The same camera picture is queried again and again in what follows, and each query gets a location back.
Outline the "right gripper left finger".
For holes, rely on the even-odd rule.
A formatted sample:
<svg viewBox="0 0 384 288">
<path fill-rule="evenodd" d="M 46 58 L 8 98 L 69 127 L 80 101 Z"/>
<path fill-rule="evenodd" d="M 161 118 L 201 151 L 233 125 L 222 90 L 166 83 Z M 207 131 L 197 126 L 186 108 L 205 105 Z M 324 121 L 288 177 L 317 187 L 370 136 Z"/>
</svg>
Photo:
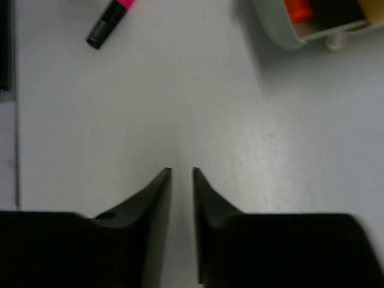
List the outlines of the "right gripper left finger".
<svg viewBox="0 0 384 288">
<path fill-rule="evenodd" d="M 1 212 L 2 287 L 159 287 L 172 171 L 95 218 Z"/>
</svg>

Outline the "yellow drawer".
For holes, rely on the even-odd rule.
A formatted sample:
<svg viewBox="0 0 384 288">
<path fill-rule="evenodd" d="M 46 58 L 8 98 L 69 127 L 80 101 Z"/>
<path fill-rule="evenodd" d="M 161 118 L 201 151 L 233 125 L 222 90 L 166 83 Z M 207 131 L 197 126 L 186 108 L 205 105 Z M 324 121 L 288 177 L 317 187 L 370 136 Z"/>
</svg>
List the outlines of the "yellow drawer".
<svg viewBox="0 0 384 288">
<path fill-rule="evenodd" d="M 384 18 L 384 0 L 359 0 L 360 8 L 370 24 L 381 24 Z"/>
</svg>

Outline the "pink highlighter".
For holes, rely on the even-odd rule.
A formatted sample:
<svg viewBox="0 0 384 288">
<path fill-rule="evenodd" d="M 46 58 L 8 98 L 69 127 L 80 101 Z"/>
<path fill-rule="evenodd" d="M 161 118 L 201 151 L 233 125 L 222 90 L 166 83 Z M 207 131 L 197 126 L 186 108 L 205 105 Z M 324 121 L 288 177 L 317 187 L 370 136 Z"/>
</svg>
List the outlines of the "pink highlighter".
<svg viewBox="0 0 384 288">
<path fill-rule="evenodd" d="M 127 14 L 135 0 L 112 0 L 95 22 L 85 41 L 94 49 L 99 49 Z"/>
</svg>

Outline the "orange highlighter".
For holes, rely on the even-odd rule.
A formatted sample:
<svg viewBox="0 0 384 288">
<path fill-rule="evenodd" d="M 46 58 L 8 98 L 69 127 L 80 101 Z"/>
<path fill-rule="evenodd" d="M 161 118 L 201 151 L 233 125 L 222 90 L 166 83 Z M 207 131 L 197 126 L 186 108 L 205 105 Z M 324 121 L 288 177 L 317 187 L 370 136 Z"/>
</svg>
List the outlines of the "orange highlighter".
<svg viewBox="0 0 384 288">
<path fill-rule="evenodd" d="M 308 21 L 313 17 L 308 0 L 284 0 L 284 4 L 293 23 Z"/>
</svg>

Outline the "grey bottom drawer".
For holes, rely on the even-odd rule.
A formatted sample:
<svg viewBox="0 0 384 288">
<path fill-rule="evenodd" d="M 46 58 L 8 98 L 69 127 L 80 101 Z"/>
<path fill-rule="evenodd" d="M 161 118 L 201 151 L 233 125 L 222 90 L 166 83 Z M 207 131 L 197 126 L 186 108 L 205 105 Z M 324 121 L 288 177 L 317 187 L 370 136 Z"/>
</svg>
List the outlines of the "grey bottom drawer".
<svg viewBox="0 0 384 288">
<path fill-rule="evenodd" d="M 332 28 L 315 20 L 293 23 L 283 1 L 254 1 L 253 5 L 267 36 L 286 50 L 300 49 L 311 41 L 331 39 L 368 26 L 368 22 L 363 19 Z"/>
</svg>

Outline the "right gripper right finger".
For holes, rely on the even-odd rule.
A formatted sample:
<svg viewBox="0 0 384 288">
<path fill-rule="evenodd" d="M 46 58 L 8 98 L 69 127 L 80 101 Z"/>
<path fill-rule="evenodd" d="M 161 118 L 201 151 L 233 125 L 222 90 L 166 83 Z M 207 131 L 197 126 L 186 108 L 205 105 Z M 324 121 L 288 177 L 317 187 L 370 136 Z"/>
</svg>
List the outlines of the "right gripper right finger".
<svg viewBox="0 0 384 288">
<path fill-rule="evenodd" d="M 203 287 L 382 287 L 360 222 L 343 213 L 246 213 L 193 169 L 197 280 Z"/>
</svg>

